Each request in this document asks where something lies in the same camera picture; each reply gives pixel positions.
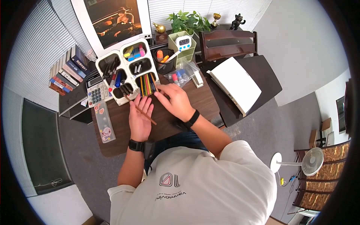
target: fan base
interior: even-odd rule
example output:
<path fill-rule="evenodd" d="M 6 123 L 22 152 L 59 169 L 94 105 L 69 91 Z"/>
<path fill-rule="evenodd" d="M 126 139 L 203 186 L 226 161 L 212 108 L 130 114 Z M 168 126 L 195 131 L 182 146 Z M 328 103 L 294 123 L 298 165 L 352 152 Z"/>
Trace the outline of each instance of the fan base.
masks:
<path fill-rule="evenodd" d="M 280 164 L 277 164 L 277 162 L 282 162 L 282 157 L 280 152 L 276 152 L 270 161 L 270 169 L 273 173 L 276 173 L 280 169 Z"/>

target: plastic bag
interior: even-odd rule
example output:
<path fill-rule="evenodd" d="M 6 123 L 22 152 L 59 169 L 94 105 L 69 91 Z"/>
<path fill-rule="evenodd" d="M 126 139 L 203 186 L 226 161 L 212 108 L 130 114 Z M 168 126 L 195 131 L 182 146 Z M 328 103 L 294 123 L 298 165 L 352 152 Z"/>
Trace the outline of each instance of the plastic bag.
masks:
<path fill-rule="evenodd" d="M 165 74 L 170 83 L 175 83 L 179 87 L 184 87 L 189 80 L 195 75 L 195 72 L 200 71 L 194 62 L 188 62 L 186 60 L 180 61 L 179 68 L 171 73 Z"/>

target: man's left hand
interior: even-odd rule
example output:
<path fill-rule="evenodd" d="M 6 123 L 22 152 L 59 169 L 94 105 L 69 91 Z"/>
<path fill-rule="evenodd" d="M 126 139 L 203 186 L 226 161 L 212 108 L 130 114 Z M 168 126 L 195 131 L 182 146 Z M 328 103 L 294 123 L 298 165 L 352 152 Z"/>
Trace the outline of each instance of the man's left hand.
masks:
<path fill-rule="evenodd" d="M 149 117 L 153 113 L 154 104 L 151 104 L 151 98 L 143 97 L 140 101 L 140 94 L 134 101 L 130 101 L 129 125 L 131 136 L 134 141 L 147 141 L 151 131 L 151 121 L 141 114 L 135 107 L 137 105 Z"/>

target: digital timer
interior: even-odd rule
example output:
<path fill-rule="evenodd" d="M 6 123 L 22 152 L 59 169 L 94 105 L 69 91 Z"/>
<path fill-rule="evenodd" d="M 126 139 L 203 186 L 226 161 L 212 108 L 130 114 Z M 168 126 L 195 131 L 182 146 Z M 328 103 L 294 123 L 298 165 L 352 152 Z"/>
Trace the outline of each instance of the digital timer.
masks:
<path fill-rule="evenodd" d="M 178 37 L 175 44 L 180 51 L 186 50 L 191 47 L 191 37 L 189 35 Z"/>

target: white t-shirt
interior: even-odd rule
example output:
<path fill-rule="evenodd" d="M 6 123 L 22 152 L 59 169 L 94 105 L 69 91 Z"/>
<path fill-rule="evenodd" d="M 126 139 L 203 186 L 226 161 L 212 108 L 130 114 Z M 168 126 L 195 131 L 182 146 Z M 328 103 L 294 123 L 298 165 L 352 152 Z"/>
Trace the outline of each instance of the white t-shirt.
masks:
<path fill-rule="evenodd" d="M 207 151 L 175 147 L 159 154 L 135 189 L 108 190 L 110 225 L 263 225 L 275 204 L 274 173 L 246 141 L 234 141 L 220 160 Z"/>

